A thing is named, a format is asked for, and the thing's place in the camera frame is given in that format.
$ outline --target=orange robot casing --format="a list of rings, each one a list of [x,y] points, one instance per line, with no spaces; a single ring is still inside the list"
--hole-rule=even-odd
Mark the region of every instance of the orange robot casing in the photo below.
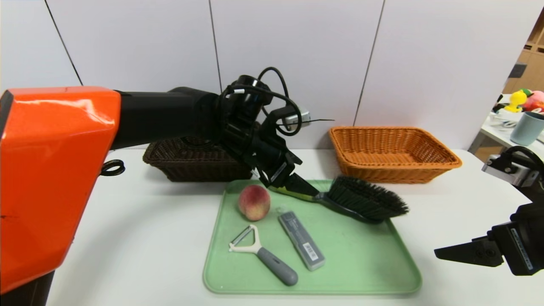
[[[64,260],[119,125],[101,87],[10,89],[0,104],[0,293]]]

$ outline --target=yellow toy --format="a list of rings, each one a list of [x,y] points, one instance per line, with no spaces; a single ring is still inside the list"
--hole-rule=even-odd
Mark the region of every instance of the yellow toy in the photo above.
[[[527,94],[523,89],[520,89],[510,96],[510,104],[504,107],[504,110],[519,113],[523,110],[521,105],[527,101]]]

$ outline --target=blue cup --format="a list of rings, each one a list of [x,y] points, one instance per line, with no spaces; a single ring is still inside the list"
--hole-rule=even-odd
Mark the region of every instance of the blue cup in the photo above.
[[[510,135],[510,140],[520,145],[530,145],[544,130],[544,115],[525,112]]]

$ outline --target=barcode label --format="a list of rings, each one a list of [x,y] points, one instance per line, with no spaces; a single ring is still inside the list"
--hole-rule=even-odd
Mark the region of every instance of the barcode label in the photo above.
[[[310,246],[309,242],[304,243],[302,246],[306,250],[306,253],[308,253],[308,256],[310,256],[310,259],[312,261],[316,261],[319,258],[316,254],[316,251],[314,251],[312,246]]]

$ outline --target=white desk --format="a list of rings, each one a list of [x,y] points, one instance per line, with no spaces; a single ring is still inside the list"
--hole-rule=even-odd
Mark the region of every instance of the white desk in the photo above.
[[[394,219],[418,265],[423,286],[406,296],[229,296],[209,292],[202,270],[225,183],[171,183],[141,161],[140,149],[118,150],[120,176],[100,177],[74,243],[57,269],[49,306],[65,305],[543,305],[544,272],[513,276],[496,268],[439,260],[433,250],[469,242],[509,220],[527,199],[480,171],[482,163],[456,151],[464,165],[426,185],[386,185],[408,203]],[[306,179],[333,178],[331,150],[294,150]]]
[[[480,133],[478,134],[478,136],[476,136],[476,139],[472,143],[469,151],[472,153],[476,152],[476,150],[481,146],[481,143],[483,142],[485,137],[489,137],[498,142],[500,145],[507,148],[519,145],[510,140],[510,134],[512,133],[512,130],[512,128],[502,128],[494,126],[491,124],[489,118],[486,118],[484,124],[480,129]],[[540,159],[544,160],[544,143],[535,140],[535,142],[528,145],[527,148],[535,152],[540,157]]]

